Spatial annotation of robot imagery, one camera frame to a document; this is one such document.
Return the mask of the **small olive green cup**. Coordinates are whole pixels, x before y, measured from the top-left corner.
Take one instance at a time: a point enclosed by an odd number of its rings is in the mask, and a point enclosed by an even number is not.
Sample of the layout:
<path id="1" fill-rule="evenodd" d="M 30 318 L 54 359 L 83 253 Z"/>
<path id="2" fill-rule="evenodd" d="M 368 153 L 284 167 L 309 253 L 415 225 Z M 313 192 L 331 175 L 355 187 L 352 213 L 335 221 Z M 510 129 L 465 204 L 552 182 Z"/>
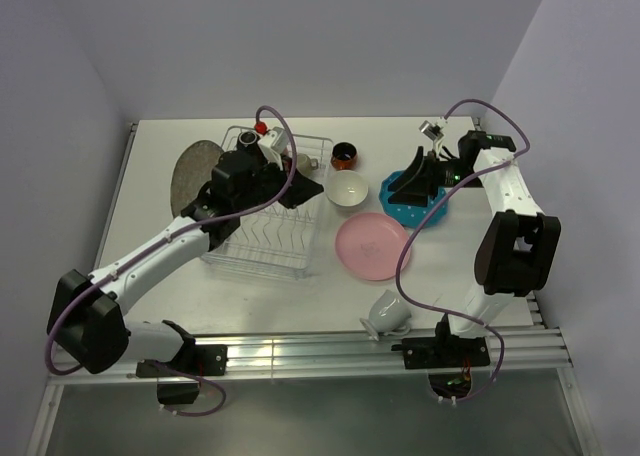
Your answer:
<path id="1" fill-rule="evenodd" d="M 319 162 L 316 158 L 312 158 L 307 154 L 299 153 L 297 155 L 296 169 L 303 175 L 312 174 L 319 168 Z"/>

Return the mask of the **blue polka dot plate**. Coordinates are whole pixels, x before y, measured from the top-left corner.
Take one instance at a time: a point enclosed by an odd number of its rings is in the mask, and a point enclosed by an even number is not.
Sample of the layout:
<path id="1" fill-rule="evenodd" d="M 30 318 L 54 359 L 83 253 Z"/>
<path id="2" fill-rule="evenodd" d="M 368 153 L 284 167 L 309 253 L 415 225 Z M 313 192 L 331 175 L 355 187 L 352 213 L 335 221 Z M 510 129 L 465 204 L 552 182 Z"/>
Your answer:
<path id="1" fill-rule="evenodd" d="M 391 203 L 389 198 L 391 197 L 392 192 L 390 191 L 389 186 L 401 175 L 401 173 L 401 170 L 394 171 L 382 181 L 378 193 L 378 199 L 383 212 L 387 216 L 391 217 L 406 228 L 415 229 L 432 210 L 432 208 L 446 196 L 447 192 L 443 187 L 440 187 L 435 198 L 428 198 L 426 206 Z"/>

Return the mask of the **black mug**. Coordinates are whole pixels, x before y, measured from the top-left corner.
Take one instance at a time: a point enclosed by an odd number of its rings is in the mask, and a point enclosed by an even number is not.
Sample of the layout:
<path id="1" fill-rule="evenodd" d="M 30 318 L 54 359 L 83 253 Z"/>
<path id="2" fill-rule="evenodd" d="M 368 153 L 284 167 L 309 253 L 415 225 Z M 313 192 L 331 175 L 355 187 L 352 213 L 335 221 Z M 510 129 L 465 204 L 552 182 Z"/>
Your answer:
<path id="1" fill-rule="evenodd" d="M 259 140 L 260 136 L 256 132 L 242 132 L 237 138 L 236 148 L 248 154 L 260 154 L 261 150 L 258 144 Z"/>

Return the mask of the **speckled grey plate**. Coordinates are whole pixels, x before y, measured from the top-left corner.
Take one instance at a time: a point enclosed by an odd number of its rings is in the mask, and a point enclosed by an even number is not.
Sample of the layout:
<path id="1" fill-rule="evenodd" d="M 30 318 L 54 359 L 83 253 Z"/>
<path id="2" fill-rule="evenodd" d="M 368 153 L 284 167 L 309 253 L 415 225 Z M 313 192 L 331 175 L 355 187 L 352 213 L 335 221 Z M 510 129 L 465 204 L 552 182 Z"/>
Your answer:
<path id="1" fill-rule="evenodd" d="M 187 147 L 177 159 L 170 184 L 170 209 L 173 217 L 198 195 L 201 187 L 210 180 L 211 171 L 217 165 L 223 149 L 210 140 L 200 140 Z"/>

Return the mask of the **light blue footed cup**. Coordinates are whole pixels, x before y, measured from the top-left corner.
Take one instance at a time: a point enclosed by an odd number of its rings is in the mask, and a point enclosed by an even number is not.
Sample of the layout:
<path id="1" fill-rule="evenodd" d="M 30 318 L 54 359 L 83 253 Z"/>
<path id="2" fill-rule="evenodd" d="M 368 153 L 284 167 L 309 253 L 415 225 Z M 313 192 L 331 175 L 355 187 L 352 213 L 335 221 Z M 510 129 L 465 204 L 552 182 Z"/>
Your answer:
<path id="1" fill-rule="evenodd" d="M 405 336 L 411 331 L 411 311 L 396 292 L 386 290 L 372 305 L 369 314 L 359 321 L 375 341 L 382 336 Z"/>

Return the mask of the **pink mug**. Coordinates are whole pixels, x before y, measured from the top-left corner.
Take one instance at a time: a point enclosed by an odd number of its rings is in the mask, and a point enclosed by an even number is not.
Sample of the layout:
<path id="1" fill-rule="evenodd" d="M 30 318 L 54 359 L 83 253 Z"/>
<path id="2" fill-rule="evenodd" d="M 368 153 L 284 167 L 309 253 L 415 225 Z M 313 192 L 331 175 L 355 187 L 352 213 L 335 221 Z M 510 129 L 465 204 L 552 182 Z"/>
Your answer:
<path id="1" fill-rule="evenodd" d="M 289 156 L 283 156 L 281 162 L 283 170 L 289 172 L 292 167 L 292 159 Z"/>

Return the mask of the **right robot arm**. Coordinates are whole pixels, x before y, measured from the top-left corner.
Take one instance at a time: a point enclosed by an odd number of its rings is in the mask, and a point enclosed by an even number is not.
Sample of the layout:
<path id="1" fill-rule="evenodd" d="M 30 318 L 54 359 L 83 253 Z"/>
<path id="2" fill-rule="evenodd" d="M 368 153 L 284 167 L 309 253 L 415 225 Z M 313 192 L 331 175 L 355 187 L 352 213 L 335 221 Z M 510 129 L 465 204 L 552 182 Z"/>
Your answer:
<path id="1" fill-rule="evenodd" d="M 465 339 L 483 336 L 488 325 L 512 302 L 543 288 L 561 234 L 561 223 L 546 215 L 522 177 L 513 139 L 469 131 L 458 141 L 458 155 L 442 160 L 423 147 L 388 186 L 387 201 L 426 208 L 434 216 L 457 187 L 485 191 L 492 219 L 476 252 L 474 280 L 462 308 L 443 320 L 449 332 L 433 341 L 435 359 L 452 366 L 468 350 Z"/>

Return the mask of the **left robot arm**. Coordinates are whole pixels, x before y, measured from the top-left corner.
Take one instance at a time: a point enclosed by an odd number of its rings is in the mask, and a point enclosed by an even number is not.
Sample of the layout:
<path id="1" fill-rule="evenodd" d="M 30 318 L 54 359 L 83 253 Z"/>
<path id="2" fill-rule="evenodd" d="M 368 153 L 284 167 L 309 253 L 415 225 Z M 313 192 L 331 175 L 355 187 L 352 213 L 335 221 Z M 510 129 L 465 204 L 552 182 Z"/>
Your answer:
<path id="1" fill-rule="evenodd" d="M 321 194 L 321 184 L 295 162 L 268 162 L 241 150 L 225 152 L 196 197 L 160 234 L 107 267 L 59 280 L 47 333 L 91 374 L 124 357 L 155 360 L 172 375 L 195 362 L 194 337 L 176 323 L 129 323 L 125 317 L 152 288 L 189 261 L 220 247 L 244 216 L 274 203 L 294 209 Z"/>

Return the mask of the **white bowl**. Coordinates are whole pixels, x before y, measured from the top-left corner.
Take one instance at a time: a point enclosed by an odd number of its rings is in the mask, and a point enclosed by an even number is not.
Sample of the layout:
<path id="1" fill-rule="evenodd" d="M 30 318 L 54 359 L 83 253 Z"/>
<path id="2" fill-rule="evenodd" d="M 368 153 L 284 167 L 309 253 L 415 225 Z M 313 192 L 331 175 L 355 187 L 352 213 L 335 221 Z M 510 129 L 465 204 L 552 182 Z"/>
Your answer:
<path id="1" fill-rule="evenodd" d="M 337 171 L 327 180 L 325 195 L 338 210 L 355 211 L 365 203 L 369 195 L 369 185 L 356 171 Z"/>

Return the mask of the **black and orange cup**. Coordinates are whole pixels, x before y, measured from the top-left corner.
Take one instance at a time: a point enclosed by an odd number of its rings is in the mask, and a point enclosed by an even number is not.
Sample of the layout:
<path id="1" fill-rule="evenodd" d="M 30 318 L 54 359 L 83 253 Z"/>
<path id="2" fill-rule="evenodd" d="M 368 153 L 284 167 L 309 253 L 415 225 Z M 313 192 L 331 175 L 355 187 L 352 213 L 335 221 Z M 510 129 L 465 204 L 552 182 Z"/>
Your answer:
<path id="1" fill-rule="evenodd" d="M 331 165 L 336 171 L 353 170 L 357 166 L 358 152 L 349 142 L 340 142 L 332 149 Z"/>

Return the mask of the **pink plate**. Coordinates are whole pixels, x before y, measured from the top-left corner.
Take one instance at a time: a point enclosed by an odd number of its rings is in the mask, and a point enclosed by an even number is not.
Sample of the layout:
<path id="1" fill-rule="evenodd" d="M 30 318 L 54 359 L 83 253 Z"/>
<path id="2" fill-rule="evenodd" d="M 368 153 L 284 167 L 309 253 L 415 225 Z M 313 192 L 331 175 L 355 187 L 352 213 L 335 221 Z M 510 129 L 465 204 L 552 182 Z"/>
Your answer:
<path id="1" fill-rule="evenodd" d="M 338 229 L 334 249 L 338 260 L 354 276 L 366 281 L 395 277 L 409 233 L 382 213 L 359 213 Z"/>

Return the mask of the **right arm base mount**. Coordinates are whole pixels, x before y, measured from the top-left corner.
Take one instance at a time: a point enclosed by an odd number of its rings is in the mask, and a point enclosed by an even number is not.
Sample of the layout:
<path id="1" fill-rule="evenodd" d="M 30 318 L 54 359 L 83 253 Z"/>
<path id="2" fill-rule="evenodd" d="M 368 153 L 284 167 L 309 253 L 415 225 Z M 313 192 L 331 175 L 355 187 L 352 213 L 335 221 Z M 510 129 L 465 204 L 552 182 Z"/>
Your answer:
<path id="1" fill-rule="evenodd" d="M 437 398 L 451 403 L 473 393 L 472 370 L 488 367 L 491 362 L 484 338 L 403 338 L 391 351 L 402 356 L 406 370 L 443 370 L 428 376 L 429 387 Z"/>

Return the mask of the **aluminium mounting rail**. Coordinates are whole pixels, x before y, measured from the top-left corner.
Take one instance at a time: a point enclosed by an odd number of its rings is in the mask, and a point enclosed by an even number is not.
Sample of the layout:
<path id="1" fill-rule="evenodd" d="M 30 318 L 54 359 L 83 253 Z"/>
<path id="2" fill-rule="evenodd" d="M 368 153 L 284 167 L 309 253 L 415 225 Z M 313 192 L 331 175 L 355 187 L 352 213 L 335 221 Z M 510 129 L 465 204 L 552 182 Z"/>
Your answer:
<path id="1" fill-rule="evenodd" d="M 570 368 L 572 360 L 558 329 L 501 328 L 505 355 L 501 369 Z M 392 350 L 398 339 L 376 342 L 365 333 L 308 333 L 281 336 L 201 337 L 200 346 L 225 345 L 222 380 L 395 376 L 408 371 Z"/>

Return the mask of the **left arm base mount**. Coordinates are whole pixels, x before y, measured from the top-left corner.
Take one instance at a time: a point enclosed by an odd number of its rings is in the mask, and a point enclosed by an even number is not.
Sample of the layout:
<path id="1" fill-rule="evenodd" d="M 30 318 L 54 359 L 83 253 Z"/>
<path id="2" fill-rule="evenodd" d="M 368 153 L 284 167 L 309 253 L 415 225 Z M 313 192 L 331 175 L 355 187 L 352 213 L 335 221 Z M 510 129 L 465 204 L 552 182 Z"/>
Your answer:
<path id="1" fill-rule="evenodd" d="M 226 372 L 228 346 L 194 344 L 181 350 L 171 361 L 143 360 L 136 366 L 135 376 L 142 379 L 185 377 L 189 383 L 158 382 L 158 402 L 165 406 L 186 406 L 196 401 L 204 386 L 200 378 L 223 376 Z"/>

